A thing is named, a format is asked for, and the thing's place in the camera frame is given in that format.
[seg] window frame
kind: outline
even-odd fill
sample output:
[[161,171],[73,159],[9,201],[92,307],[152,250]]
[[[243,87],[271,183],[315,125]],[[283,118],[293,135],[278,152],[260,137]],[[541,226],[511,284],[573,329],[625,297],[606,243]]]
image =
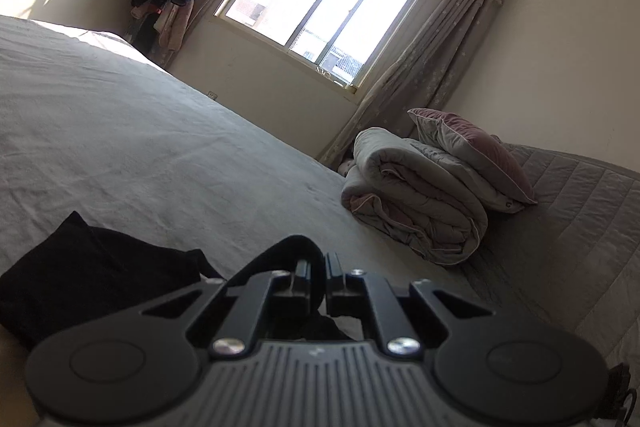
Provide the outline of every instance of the window frame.
[[297,36],[300,35],[302,30],[304,29],[306,22],[308,22],[308,20],[311,18],[314,11],[318,8],[322,0],[315,0],[315,2],[311,5],[311,7],[306,12],[306,14],[303,16],[302,20],[296,26],[295,30],[290,35],[289,39],[287,39],[287,42],[285,44],[280,44],[279,42],[274,41],[268,36],[265,36],[262,33],[252,29],[250,26],[242,24],[241,22],[238,22],[235,19],[232,19],[231,17],[229,17],[227,15],[227,12],[233,6],[236,0],[224,0],[220,8],[216,10],[215,15],[225,20],[226,22],[231,23],[233,26],[242,28],[244,31],[248,31],[249,33],[251,33],[251,35],[258,37],[259,39],[265,42],[268,42],[272,46],[283,51],[289,57],[292,57],[295,60],[301,62],[302,64],[308,66],[310,69],[316,70],[319,74],[321,74],[327,80],[330,80],[332,83],[337,84],[341,88],[348,90],[351,93],[355,93],[357,89],[363,85],[367,75],[372,70],[376,61],[382,55],[382,52],[384,51],[386,46],[391,42],[392,37],[394,36],[396,30],[400,27],[402,21],[405,19],[408,13],[412,10],[417,0],[405,1],[404,5],[402,6],[402,9],[398,12],[398,15],[394,18],[392,23],[389,25],[389,28],[382,35],[380,42],[373,49],[373,51],[369,55],[369,58],[366,60],[366,62],[363,63],[362,67],[360,68],[360,70],[358,71],[358,73],[353,78],[353,81],[350,84],[347,81],[344,81],[340,77],[336,76],[332,72],[324,70],[323,68],[320,67],[320,64],[322,63],[322,60],[324,59],[326,54],[331,50],[331,47],[334,44],[335,40],[340,36],[340,33],[343,31],[344,27],[347,25],[351,17],[356,13],[357,8],[360,6],[360,4],[363,1],[364,0],[357,1],[353,9],[351,9],[351,12],[345,17],[345,19],[342,21],[342,23],[340,24],[338,29],[335,31],[331,39],[325,45],[324,49],[322,49],[322,52],[318,55],[318,58],[316,58],[315,62],[312,62],[308,58],[297,54],[293,50],[290,50],[289,47],[293,44]]

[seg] bed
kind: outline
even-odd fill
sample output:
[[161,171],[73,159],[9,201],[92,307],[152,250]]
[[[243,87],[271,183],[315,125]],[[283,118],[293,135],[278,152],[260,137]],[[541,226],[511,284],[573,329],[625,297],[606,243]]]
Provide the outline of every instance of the bed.
[[[223,275],[293,233],[345,268],[472,295],[340,204],[336,172],[180,82],[113,34],[0,17],[0,273],[73,210]],[[0,425],[32,423],[25,352],[0,331]]]
[[[432,279],[574,331],[640,384],[636,172],[508,145],[540,203],[491,214],[478,251],[445,270],[354,219],[339,174],[112,34],[0,17],[0,118],[0,273],[73,210],[156,245],[200,248],[225,276],[301,233],[347,269],[397,285]],[[25,357],[0,328],[2,427],[36,420]]]

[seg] pink pillow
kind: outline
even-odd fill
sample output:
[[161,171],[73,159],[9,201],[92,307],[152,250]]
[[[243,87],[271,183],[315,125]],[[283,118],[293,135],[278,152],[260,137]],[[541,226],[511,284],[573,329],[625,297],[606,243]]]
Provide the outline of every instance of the pink pillow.
[[439,147],[471,165],[505,196],[522,203],[537,203],[527,175],[497,140],[452,112],[411,109],[420,141]]

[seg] black mount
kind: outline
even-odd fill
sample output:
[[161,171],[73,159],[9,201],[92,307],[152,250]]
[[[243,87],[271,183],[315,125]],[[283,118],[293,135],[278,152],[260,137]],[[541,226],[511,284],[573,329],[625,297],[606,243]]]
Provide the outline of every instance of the black mount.
[[429,280],[344,273],[335,254],[327,312],[360,319],[366,340],[284,341],[315,312],[318,277],[304,256],[287,267],[49,337],[27,363],[34,403],[52,425],[541,426],[590,418],[604,393],[605,363],[578,337]]

